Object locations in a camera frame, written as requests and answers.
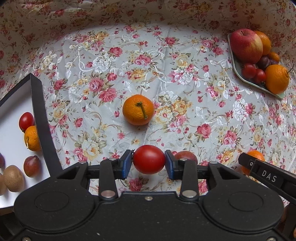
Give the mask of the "floral tablecloth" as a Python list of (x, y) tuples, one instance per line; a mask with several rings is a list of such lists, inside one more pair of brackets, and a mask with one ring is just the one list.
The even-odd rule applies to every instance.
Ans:
[[(259, 30), (290, 70), (277, 99), (233, 71), (227, 36)], [(240, 153), (295, 173), (295, 4), (291, 1), (6, 1), (1, 96), (32, 73), (60, 164), (99, 164), (150, 144), (238, 169)], [(130, 124), (143, 95), (150, 122)]]

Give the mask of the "brown kiwi fruit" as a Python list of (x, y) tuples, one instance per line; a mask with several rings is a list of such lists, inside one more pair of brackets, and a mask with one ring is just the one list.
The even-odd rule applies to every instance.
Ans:
[(15, 166), (8, 166), (3, 173), (4, 183), (10, 192), (20, 192), (25, 186), (25, 178), (21, 170)]

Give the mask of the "large bumpy orange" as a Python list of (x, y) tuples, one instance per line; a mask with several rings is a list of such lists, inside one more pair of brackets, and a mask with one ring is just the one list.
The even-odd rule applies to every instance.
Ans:
[(290, 76), (287, 68), (282, 65), (270, 65), (265, 70), (266, 88), (273, 94), (283, 93), (290, 82)]

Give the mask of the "cherry tomato on plate left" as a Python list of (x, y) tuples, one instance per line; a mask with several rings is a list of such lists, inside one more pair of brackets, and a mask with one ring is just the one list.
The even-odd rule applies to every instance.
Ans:
[(252, 79), (256, 75), (256, 68), (252, 64), (244, 64), (241, 73), (245, 79)]

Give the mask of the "pale green rectangular plate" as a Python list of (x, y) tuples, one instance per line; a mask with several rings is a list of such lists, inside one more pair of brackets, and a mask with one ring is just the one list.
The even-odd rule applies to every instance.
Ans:
[(238, 29), (228, 35), (234, 72), (245, 83), (283, 98), (290, 83), (290, 70), (280, 64), (271, 50), (271, 40), (263, 32)]

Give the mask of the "red yellow apple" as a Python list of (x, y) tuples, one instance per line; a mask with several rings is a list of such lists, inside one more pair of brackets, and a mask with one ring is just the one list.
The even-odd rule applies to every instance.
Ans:
[(230, 35), (230, 47), (233, 54), (242, 63), (257, 63), (263, 55), (260, 37), (250, 29), (239, 29)]

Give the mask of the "small mandarin on plate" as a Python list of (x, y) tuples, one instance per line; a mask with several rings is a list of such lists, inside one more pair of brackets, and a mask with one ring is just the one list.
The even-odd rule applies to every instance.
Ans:
[(280, 62), (280, 57), (279, 55), (276, 53), (276, 52), (270, 52), (267, 57), (270, 59), (270, 60), (273, 60), (273, 61), (276, 61), (276, 63), (279, 63)]

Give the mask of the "red tomato in box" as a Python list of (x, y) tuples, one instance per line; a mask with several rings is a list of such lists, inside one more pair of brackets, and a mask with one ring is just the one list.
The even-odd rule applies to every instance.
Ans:
[(30, 126), (33, 126), (35, 123), (34, 117), (31, 113), (25, 112), (19, 119), (18, 125), (22, 132), (25, 132), (26, 129)]

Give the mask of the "purple plum on plate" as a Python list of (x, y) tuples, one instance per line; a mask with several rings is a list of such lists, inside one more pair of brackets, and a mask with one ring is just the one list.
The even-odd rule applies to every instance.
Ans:
[(271, 64), (270, 59), (267, 56), (262, 56), (256, 63), (257, 67), (263, 71)]

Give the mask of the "large orange with stem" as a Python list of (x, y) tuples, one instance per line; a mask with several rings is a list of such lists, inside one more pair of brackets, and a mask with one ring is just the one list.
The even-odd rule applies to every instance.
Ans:
[(269, 39), (269, 37), (260, 31), (254, 31), (261, 39), (262, 41), (262, 45), (263, 45), (263, 56), (268, 55), (271, 52), (271, 41)]

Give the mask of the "dark purple plum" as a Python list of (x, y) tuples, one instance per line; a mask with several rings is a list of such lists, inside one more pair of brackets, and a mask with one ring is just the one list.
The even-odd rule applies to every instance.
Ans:
[(40, 173), (41, 164), (38, 156), (29, 156), (23, 163), (25, 174), (30, 177), (36, 177)]

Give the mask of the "mandarin with long stem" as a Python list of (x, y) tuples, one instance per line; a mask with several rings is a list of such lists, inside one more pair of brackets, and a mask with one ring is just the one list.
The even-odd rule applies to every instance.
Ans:
[(154, 114), (154, 105), (143, 95), (133, 95), (123, 104), (122, 113), (125, 119), (134, 126), (143, 126), (150, 122)]

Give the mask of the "red cherry tomato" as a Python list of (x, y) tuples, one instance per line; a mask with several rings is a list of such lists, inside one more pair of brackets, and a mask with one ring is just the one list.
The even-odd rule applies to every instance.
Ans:
[(143, 174), (158, 173), (165, 166), (166, 159), (163, 151), (153, 145), (143, 145), (133, 154), (135, 168)]

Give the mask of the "orange mandarin at edge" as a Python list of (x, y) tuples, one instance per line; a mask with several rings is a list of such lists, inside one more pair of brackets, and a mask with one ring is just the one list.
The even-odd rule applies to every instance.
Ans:
[[(244, 158), (248, 158), (248, 159), (250, 159), (250, 157), (252, 157), (252, 159), (251, 159), (252, 161), (259, 160), (259, 161), (265, 162), (264, 155), (257, 150), (250, 150), (246, 153), (242, 153), (240, 156), (242, 156)], [(245, 166), (241, 166), (241, 171), (244, 175), (247, 175), (247, 176), (250, 175), (250, 169), (248, 169)]]

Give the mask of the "cherry tomato on plate right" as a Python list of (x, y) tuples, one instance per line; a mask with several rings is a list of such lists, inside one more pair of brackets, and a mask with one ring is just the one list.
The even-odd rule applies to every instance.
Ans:
[(266, 74), (263, 70), (257, 69), (256, 70), (256, 75), (253, 78), (253, 81), (255, 84), (260, 85), (266, 81)]

